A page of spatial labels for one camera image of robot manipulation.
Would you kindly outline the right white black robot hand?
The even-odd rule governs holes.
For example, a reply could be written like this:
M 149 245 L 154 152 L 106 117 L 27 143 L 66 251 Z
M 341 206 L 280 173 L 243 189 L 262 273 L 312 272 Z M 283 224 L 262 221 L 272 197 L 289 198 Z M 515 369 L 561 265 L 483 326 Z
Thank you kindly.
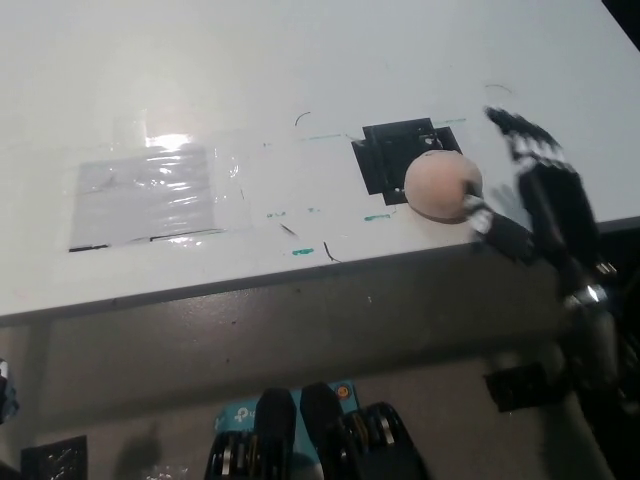
M 507 144 L 530 227 L 497 213 L 481 188 L 467 181 L 464 211 L 470 225 L 512 260 L 546 260 L 557 272 L 559 295 L 567 304 L 604 303 L 613 271 L 600 254 L 600 234 L 580 175 L 541 126 L 501 108 L 487 107 L 485 114 Z

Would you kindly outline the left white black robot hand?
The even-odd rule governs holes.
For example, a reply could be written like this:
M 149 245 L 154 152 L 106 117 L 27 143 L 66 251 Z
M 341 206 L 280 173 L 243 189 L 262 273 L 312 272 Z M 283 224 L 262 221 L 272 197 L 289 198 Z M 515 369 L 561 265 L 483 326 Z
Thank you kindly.
M 20 406 L 9 364 L 5 359 L 0 361 L 0 370 L 0 421 L 4 424 L 17 414 Z

